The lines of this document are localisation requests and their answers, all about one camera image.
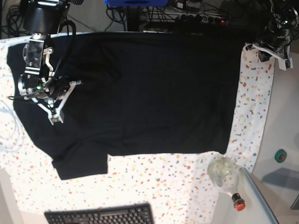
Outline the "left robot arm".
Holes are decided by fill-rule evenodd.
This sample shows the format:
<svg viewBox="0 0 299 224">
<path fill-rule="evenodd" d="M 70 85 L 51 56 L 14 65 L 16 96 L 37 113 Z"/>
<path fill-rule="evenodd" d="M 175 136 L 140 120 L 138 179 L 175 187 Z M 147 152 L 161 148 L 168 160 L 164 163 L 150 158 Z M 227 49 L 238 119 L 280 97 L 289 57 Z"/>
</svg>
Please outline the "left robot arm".
<svg viewBox="0 0 299 224">
<path fill-rule="evenodd" d="M 259 24 L 260 31 L 256 41 L 248 44 L 245 49 L 258 50 L 261 62 L 274 57 L 279 68 L 287 70 L 293 67 L 290 57 L 291 42 L 298 38 L 293 35 L 299 29 L 299 2 L 297 0 L 258 0 L 262 8 Z"/>
</svg>

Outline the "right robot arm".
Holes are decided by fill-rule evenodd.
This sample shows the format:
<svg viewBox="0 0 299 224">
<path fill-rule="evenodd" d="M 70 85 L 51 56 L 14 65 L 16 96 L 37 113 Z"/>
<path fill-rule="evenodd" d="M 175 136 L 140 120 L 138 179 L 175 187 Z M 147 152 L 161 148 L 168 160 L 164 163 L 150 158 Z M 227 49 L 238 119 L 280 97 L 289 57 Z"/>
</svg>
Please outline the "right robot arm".
<svg viewBox="0 0 299 224">
<path fill-rule="evenodd" d="M 81 5 L 81 0 L 30 0 L 25 13 L 24 29 L 31 32 L 31 38 L 23 48 L 25 71 L 18 81 L 19 94 L 25 100 L 32 100 L 48 114 L 51 123 L 63 122 L 63 107 L 76 85 L 81 81 L 70 81 L 57 72 L 63 67 L 75 43 L 76 26 L 67 19 L 71 4 Z M 51 35 L 62 28 L 71 27 L 71 39 L 56 67 L 50 63 L 54 53 Z"/>
</svg>

